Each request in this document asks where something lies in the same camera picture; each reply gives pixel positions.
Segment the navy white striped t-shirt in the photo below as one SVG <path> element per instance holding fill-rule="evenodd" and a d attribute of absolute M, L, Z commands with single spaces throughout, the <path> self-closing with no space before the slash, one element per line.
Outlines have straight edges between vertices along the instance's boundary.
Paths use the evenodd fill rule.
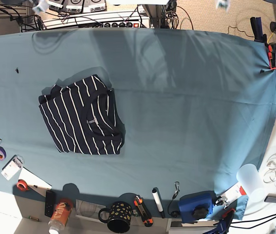
<path fill-rule="evenodd" d="M 54 85 L 38 98 L 45 125 L 61 153 L 118 155 L 124 144 L 114 91 L 92 75 Z"/>

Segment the teal table cloth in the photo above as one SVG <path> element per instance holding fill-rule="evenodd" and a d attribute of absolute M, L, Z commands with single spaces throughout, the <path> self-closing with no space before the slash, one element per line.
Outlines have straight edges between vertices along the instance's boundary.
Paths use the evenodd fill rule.
<path fill-rule="evenodd" d="M 265 45 L 203 31 L 73 29 L 0 36 L 0 146 L 58 197 L 108 205 L 134 194 L 164 203 L 221 194 L 247 163 L 260 167 L 276 121 L 276 70 Z M 118 155 L 61 153 L 38 98 L 92 75 L 114 91 L 124 144 Z M 1 174 L 0 191 L 21 192 Z"/>

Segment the white black marker pen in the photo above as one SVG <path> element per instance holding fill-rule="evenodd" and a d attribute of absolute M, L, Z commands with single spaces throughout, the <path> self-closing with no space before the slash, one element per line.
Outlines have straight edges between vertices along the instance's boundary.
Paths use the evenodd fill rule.
<path fill-rule="evenodd" d="M 157 206 L 158 212 L 161 215 L 161 218 L 165 218 L 164 209 L 163 209 L 163 206 L 162 206 L 162 203 L 161 203 L 161 199 L 159 197 L 157 189 L 155 189 L 155 188 L 152 189 L 152 195 L 153 195 L 155 204 Z"/>

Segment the black mug with yellow leaves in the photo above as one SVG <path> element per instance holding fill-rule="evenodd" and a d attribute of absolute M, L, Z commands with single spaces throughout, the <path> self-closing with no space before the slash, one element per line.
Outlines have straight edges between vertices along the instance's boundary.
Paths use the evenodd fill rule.
<path fill-rule="evenodd" d="M 131 216 L 131 206 L 123 201 L 114 202 L 110 208 L 102 208 L 98 213 L 98 219 L 116 234 L 124 234 L 130 230 Z"/>

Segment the orange black utility knife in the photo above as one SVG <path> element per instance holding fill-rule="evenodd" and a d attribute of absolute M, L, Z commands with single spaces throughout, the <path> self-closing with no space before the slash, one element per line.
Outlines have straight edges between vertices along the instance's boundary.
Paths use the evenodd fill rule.
<path fill-rule="evenodd" d="M 151 227 L 153 225 L 152 215 L 139 195 L 136 195 L 134 198 L 134 205 L 141 216 L 144 226 L 148 228 Z"/>

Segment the white paper sheet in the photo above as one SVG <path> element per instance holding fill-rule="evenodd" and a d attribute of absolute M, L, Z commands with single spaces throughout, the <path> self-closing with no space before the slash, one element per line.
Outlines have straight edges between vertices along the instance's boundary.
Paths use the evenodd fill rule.
<path fill-rule="evenodd" d="M 42 180 L 40 177 L 36 176 L 25 167 L 23 167 L 20 171 L 19 179 L 24 180 L 28 186 L 32 186 L 37 189 L 46 189 L 50 190 L 52 186 Z"/>

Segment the white red card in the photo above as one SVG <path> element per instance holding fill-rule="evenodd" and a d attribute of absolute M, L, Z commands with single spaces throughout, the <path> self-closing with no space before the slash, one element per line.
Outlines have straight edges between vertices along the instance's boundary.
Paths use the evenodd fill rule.
<path fill-rule="evenodd" d="M 220 197 L 216 201 L 216 204 L 229 204 L 234 202 L 243 195 L 246 195 L 246 192 L 241 186 L 241 183 L 237 182 L 235 185 L 233 185 L 231 188 L 229 188 L 227 191 L 220 195 Z"/>

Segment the translucent plastic cup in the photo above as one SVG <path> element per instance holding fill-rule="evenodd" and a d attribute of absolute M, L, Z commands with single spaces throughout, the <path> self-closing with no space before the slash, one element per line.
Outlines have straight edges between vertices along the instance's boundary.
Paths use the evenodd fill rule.
<path fill-rule="evenodd" d="M 245 164 L 241 166 L 236 178 L 251 202 L 261 202 L 266 197 L 263 180 L 255 165 Z"/>

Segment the black remote control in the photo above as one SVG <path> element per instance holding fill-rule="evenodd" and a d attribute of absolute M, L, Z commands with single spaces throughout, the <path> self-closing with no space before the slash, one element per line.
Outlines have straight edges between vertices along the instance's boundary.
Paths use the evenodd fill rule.
<path fill-rule="evenodd" d="M 54 206 L 56 202 L 56 194 L 51 190 L 46 191 L 45 196 L 45 216 L 52 217 L 54 213 Z"/>

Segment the orange drink bottle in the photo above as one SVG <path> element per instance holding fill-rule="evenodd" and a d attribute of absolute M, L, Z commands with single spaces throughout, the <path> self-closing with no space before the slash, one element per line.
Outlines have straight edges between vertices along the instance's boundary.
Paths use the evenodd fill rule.
<path fill-rule="evenodd" d="M 59 234 L 66 227 L 74 205 L 68 198 L 62 198 L 55 206 L 55 211 L 49 221 L 49 234 Z"/>

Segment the red tape roll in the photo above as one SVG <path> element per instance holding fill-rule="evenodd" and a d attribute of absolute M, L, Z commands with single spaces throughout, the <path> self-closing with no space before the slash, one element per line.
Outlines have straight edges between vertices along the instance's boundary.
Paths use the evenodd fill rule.
<path fill-rule="evenodd" d="M 19 179 L 16 186 L 17 186 L 17 189 L 22 192 L 26 192 L 29 190 L 29 187 L 28 187 L 26 181 L 23 179 Z"/>

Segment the white packaged card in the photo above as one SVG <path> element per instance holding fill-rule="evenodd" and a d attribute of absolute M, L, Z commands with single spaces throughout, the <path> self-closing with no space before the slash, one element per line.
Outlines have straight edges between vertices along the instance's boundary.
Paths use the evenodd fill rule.
<path fill-rule="evenodd" d="M 19 170 L 22 169 L 25 160 L 20 155 L 14 155 L 3 167 L 1 174 L 6 180 L 10 180 Z"/>

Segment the purple tape roll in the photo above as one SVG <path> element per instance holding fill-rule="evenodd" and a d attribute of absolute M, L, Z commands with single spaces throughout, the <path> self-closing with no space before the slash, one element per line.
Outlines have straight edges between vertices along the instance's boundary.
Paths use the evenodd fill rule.
<path fill-rule="evenodd" d="M 0 146 L 0 161 L 5 160 L 5 159 L 6 159 L 6 156 L 7 156 L 6 151 L 4 150 L 4 148 L 2 148 L 2 147 Z"/>

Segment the orange black clamp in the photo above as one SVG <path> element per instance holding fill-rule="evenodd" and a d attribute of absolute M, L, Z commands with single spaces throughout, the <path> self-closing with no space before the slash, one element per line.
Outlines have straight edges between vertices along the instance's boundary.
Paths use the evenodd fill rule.
<path fill-rule="evenodd" d="M 276 43 L 268 45 L 268 59 L 271 70 L 276 70 Z"/>

